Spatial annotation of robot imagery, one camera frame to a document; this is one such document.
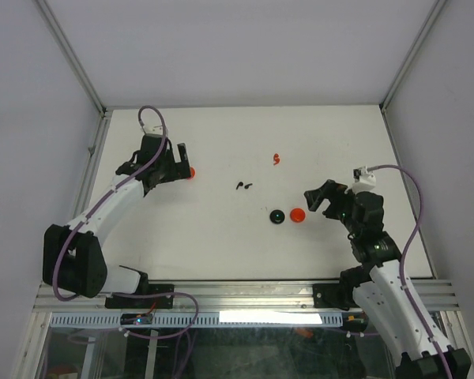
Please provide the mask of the black earbud charging case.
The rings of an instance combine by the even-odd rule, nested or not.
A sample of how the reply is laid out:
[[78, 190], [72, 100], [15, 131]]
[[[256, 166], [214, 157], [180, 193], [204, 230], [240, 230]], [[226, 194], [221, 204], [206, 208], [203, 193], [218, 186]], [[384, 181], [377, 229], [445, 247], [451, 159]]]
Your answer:
[[285, 221], [285, 214], [280, 209], [274, 209], [269, 214], [269, 220], [273, 224], [282, 224]]

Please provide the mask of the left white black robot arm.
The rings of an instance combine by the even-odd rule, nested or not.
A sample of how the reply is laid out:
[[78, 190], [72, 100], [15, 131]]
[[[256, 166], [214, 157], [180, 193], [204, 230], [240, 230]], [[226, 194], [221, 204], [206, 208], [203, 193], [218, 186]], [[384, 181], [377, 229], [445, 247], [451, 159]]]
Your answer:
[[105, 261], [103, 244], [122, 217], [158, 185], [190, 178], [186, 145], [146, 134], [131, 159], [116, 170], [109, 186], [93, 205], [65, 225], [52, 224], [43, 236], [42, 276], [55, 297], [121, 295], [132, 306], [149, 300], [148, 275]]

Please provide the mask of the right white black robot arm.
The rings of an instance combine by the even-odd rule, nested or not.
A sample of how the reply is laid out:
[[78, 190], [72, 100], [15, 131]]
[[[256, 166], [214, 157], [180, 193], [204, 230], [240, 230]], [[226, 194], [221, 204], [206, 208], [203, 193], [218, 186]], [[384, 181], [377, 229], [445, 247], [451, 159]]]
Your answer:
[[304, 197], [309, 211], [323, 201], [323, 216], [341, 222], [359, 266], [344, 270], [331, 305], [357, 305], [369, 317], [396, 365], [398, 378], [466, 378], [471, 359], [456, 348], [428, 313], [404, 269], [404, 254], [384, 229], [384, 199], [326, 181]]

